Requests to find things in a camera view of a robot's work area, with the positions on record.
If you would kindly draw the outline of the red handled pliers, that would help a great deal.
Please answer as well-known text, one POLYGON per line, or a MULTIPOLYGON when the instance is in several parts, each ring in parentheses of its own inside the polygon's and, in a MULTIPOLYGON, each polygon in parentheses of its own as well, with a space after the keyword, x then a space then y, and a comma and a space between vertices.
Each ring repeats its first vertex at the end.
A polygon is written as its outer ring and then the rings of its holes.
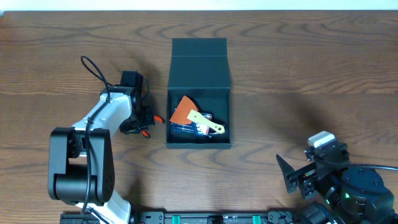
POLYGON ((165 119, 161 116, 153 115, 153 117, 148 117, 143 125, 140 126, 140 133, 146 138, 150 139, 150 134, 147 132, 150 127, 155 126, 156 123, 165 124, 165 119))

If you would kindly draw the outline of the orange scraper wooden handle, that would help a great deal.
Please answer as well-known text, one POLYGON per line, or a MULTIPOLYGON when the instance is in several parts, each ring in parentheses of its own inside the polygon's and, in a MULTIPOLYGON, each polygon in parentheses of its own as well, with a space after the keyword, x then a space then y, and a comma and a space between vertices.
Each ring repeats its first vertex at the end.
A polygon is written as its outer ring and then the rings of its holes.
POLYGON ((194 102, 187 96, 183 96, 183 98, 180 100, 180 103, 178 104, 173 115, 170 118, 170 122, 181 125, 198 123, 208 126, 218 134, 225 133, 224 126, 214 123, 209 119, 205 118, 198 111, 196 104, 194 104, 194 102))

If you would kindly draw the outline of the blue precision screwdriver set case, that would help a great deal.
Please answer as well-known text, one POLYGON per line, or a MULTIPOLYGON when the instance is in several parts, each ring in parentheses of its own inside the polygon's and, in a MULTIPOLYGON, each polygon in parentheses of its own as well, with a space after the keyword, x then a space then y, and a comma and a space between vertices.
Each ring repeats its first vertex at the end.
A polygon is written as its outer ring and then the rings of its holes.
POLYGON ((192 122, 191 124, 170 123, 170 130, 180 133, 195 134, 197 136, 209 136, 210 129, 208 126, 192 122))

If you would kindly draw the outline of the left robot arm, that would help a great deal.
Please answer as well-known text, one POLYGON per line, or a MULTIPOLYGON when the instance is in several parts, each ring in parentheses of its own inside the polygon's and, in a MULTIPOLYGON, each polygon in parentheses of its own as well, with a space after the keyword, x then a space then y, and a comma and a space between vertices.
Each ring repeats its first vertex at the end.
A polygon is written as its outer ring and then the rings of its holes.
POLYGON ((48 192, 53 200, 80 208, 60 223, 140 223, 132 205, 115 190, 111 140, 120 131, 149 138, 152 111, 142 106, 137 88, 112 87, 97 105, 69 128, 50 135, 48 192))

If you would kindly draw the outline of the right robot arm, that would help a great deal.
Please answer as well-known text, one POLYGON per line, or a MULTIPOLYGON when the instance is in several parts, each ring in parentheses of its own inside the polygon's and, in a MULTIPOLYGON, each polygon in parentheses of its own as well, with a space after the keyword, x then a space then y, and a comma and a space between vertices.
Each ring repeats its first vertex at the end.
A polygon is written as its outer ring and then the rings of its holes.
POLYGON ((393 167, 351 164, 342 152, 310 153, 313 162, 298 170, 276 159, 288 193, 299 190, 303 199, 319 196, 328 205, 308 205, 294 215, 296 223, 397 223, 394 195, 377 173, 393 167))

